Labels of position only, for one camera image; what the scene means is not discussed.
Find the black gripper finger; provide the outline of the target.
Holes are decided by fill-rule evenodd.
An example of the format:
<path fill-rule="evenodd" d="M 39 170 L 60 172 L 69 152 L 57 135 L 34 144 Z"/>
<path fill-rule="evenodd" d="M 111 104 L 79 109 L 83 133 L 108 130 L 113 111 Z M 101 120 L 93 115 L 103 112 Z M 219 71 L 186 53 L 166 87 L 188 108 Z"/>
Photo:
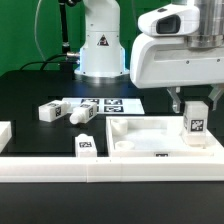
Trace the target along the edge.
<path fill-rule="evenodd" d="M 179 113 L 180 112 L 180 107 L 181 107 L 181 100 L 178 96 L 178 94 L 180 93 L 180 88 L 179 87 L 168 87 L 167 91 L 170 95 L 170 97 L 173 100 L 172 103 L 172 109 L 175 113 Z"/>
<path fill-rule="evenodd" d="M 223 94 L 224 94 L 224 84 L 215 84 L 209 95 L 209 98 L 212 101 L 213 110 L 217 108 L 218 100 L 221 98 Z"/>

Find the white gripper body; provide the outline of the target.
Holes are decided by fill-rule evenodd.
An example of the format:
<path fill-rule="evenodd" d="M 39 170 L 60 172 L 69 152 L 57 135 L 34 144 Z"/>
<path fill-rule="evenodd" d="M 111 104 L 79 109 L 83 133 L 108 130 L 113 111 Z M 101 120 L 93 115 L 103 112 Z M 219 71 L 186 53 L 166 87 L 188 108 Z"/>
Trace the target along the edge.
<path fill-rule="evenodd" d="M 224 83 L 224 47 L 189 49 L 183 37 L 141 34 L 132 47 L 130 78 L 138 88 Z"/>

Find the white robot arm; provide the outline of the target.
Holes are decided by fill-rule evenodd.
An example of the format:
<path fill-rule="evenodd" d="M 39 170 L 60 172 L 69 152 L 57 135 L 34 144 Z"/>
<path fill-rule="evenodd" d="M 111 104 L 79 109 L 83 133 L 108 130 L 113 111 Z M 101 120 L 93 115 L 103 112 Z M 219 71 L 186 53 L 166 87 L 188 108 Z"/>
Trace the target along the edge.
<path fill-rule="evenodd" d="M 130 67 L 119 42 L 120 9 L 115 0 L 83 0 L 85 43 L 76 77 L 94 83 L 129 75 L 138 88 L 165 87 L 180 112 L 182 86 L 211 85 L 209 106 L 224 95 L 224 0 L 171 0 L 138 18 Z"/>

